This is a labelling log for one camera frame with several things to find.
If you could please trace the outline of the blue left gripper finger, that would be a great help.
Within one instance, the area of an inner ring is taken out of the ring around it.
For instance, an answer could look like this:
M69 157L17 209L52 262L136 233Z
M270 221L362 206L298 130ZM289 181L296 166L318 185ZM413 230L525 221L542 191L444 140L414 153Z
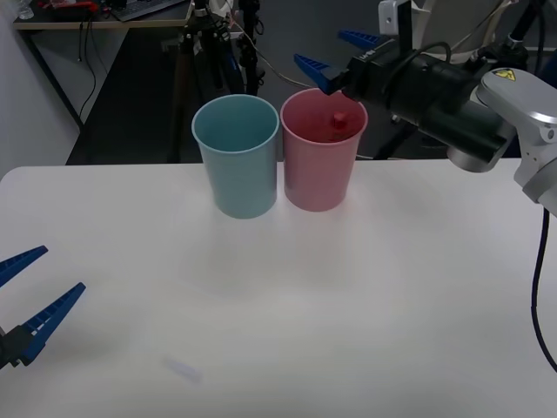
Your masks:
M7 363L29 366L44 349L68 312L85 291L80 282L25 323L7 333Z
M21 273L26 267L48 252L46 246L38 246L0 262L0 287Z

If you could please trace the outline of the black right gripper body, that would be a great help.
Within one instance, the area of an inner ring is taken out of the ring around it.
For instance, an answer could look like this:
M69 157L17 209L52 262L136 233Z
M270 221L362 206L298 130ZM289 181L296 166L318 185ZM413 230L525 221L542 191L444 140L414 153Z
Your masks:
M393 38L380 38L366 51L354 56L349 61L348 82L343 94L359 102L388 107L390 83L400 73L395 69L412 50L403 51L399 41Z

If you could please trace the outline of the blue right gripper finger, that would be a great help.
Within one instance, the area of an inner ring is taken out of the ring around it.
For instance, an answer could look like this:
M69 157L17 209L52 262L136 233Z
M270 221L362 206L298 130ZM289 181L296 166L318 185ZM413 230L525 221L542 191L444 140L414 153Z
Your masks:
M293 59L295 64L326 95L332 95L336 91L341 91L349 84L348 70L341 70L299 54L295 54Z
M361 50L374 49L388 40L387 36L370 35L354 30L340 30L338 38Z

